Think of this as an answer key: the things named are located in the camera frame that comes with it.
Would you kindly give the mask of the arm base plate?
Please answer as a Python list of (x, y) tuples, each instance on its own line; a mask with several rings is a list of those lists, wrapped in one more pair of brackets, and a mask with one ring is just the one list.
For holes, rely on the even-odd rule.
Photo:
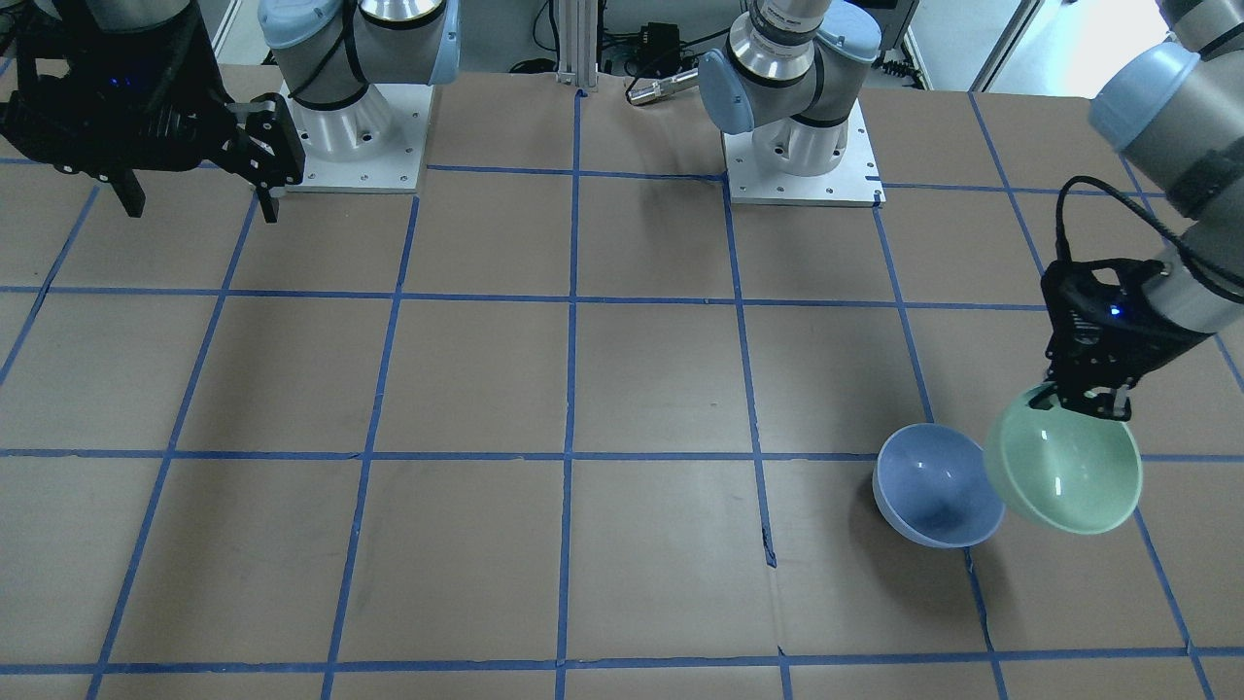
[(373, 85), (337, 111), (290, 101), (305, 168), (289, 191), (418, 193), (434, 99), (432, 86)]
[(880, 206), (887, 200), (860, 101), (837, 126), (778, 121), (723, 134), (722, 145), (735, 204)]

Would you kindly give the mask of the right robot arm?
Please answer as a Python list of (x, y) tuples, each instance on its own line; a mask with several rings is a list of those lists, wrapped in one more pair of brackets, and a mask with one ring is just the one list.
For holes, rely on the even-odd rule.
[(286, 91), (240, 101), (195, 1), (36, 1), (2, 137), (111, 187), (129, 218), (144, 211), (137, 172), (211, 162), (275, 223), (309, 154), (350, 159), (391, 137), (381, 86), (453, 83), (462, 61), (454, 1), (262, 1), (258, 20)]

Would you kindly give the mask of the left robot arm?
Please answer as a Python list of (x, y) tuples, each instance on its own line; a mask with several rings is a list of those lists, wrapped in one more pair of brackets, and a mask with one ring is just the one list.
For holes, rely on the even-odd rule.
[[(1191, 229), (1174, 234), (1101, 179), (1077, 174), (1054, 205), (1054, 260), (1041, 276), (1052, 325), (1031, 409), (1128, 421), (1130, 393), (1242, 318), (1242, 4), (1162, 1), (1176, 34), (1132, 58), (1093, 97), (1088, 124), (1154, 182)], [(846, 1), (751, 1), (698, 66), (702, 101), (725, 134), (778, 126), (778, 168), (836, 165), (848, 112), (882, 52), (880, 24)], [(1167, 242), (1156, 259), (1075, 261), (1069, 194), (1093, 187)]]

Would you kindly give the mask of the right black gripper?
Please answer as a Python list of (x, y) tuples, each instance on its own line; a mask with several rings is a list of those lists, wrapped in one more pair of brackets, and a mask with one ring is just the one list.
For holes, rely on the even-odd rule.
[(127, 218), (146, 208), (136, 172), (188, 172), (226, 150), (267, 225), (304, 182), (289, 101), (231, 103), (195, 1), (40, 1), (15, 45), (2, 137), (29, 159), (97, 177)]

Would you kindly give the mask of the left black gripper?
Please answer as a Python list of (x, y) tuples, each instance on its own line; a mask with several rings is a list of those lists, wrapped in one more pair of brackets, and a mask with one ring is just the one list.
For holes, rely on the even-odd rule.
[(1041, 293), (1052, 337), (1042, 400), (1098, 420), (1131, 421), (1131, 394), (1142, 377), (1208, 339), (1149, 303), (1144, 283), (1158, 275), (1159, 262), (1136, 259), (1057, 259), (1046, 267)]

